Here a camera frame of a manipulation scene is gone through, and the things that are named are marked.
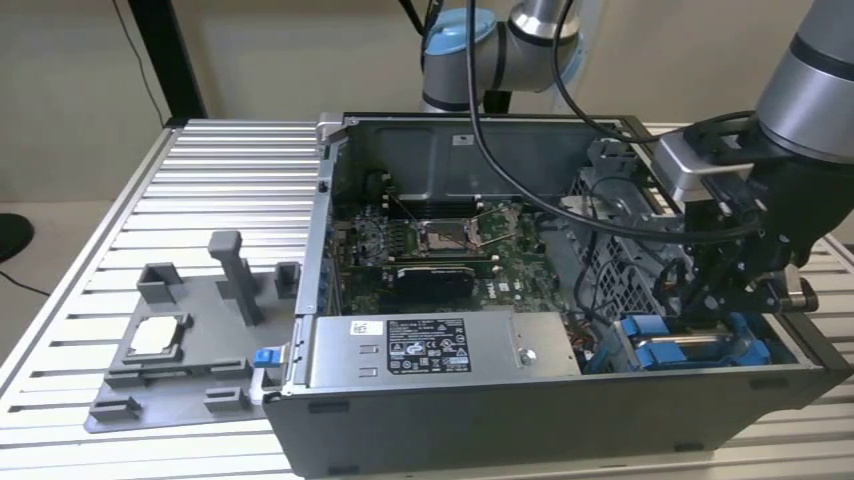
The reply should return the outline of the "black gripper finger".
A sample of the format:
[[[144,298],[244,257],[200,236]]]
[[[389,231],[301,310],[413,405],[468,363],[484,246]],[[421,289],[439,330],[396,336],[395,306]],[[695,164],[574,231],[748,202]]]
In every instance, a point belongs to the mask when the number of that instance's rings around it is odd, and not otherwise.
[[[728,291],[726,274],[696,276],[679,294],[679,324],[684,328],[715,328],[724,313],[720,310],[720,293]]]
[[[762,274],[735,288],[735,311],[774,313],[788,306],[788,290],[782,271]]]

